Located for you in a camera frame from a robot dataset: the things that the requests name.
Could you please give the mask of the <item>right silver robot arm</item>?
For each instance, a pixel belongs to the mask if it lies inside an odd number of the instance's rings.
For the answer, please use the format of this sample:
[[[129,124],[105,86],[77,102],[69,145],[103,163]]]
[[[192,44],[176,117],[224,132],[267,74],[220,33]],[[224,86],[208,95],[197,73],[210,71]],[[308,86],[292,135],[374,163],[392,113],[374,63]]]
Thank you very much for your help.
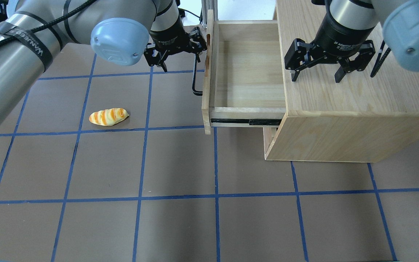
[[[336,83],[363,71],[377,54],[376,76],[389,53],[409,71],[419,72],[419,0],[313,0],[326,14],[311,43],[296,38],[284,56],[295,82],[317,64],[338,64]]]

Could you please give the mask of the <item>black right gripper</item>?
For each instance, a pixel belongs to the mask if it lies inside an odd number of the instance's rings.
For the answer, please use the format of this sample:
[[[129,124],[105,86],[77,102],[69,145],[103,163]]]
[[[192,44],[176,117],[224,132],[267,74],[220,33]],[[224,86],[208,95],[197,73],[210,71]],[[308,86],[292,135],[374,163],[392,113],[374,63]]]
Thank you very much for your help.
[[[327,13],[314,40],[306,43],[294,39],[284,56],[285,68],[291,70],[291,81],[297,81],[301,70],[317,64],[341,65],[334,74],[335,83],[341,83],[348,71],[365,70],[376,53],[374,43],[368,40],[373,29],[348,28]]]

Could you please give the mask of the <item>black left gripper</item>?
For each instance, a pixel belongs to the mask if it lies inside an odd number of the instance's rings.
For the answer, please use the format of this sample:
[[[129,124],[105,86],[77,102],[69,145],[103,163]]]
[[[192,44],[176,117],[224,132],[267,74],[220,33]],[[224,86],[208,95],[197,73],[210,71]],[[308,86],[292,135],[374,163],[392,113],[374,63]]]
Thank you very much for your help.
[[[199,27],[186,32],[180,15],[177,15],[173,24],[164,30],[150,31],[154,46],[148,43],[144,51],[144,57],[150,67],[159,66],[164,72],[168,72],[165,60],[170,55],[181,52],[193,53],[195,63],[201,63],[203,51],[207,50],[207,43]]]

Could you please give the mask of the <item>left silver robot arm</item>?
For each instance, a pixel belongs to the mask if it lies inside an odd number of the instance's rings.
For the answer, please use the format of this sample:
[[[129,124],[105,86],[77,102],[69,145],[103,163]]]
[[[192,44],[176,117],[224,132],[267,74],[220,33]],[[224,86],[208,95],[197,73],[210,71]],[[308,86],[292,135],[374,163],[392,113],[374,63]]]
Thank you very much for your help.
[[[181,52],[196,60],[210,41],[186,32],[175,0],[10,0],[0,22],[0,125],[66,44],[90,45],[106,61],[132,66],[144,57],[167,70]]]

